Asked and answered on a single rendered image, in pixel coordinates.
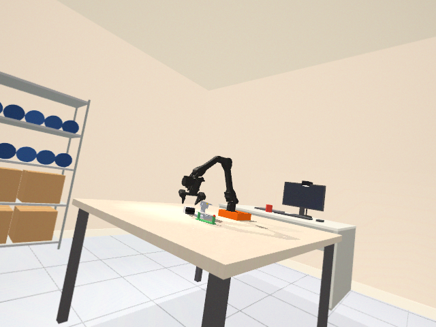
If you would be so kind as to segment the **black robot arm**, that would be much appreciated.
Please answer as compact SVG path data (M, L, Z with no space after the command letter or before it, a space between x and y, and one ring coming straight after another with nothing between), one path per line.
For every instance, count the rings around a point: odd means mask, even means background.
M205 182L203 177L204 173L216 163L221 163L222 168L225 173L225 183L226 183L226 191L224 192L224 197L226 199L227 209L225 211L236 212L236 204L238 204L238 199L236 197L236 192L233 189L232 185L232 159L225 158L221 156L214 156L211 160L203 164L202 166L198 166L193 169L193 172L189 176L184 176L182 179L182 186L187 188L187 191L190 190L191 186L195 188L200 188L202 182Z

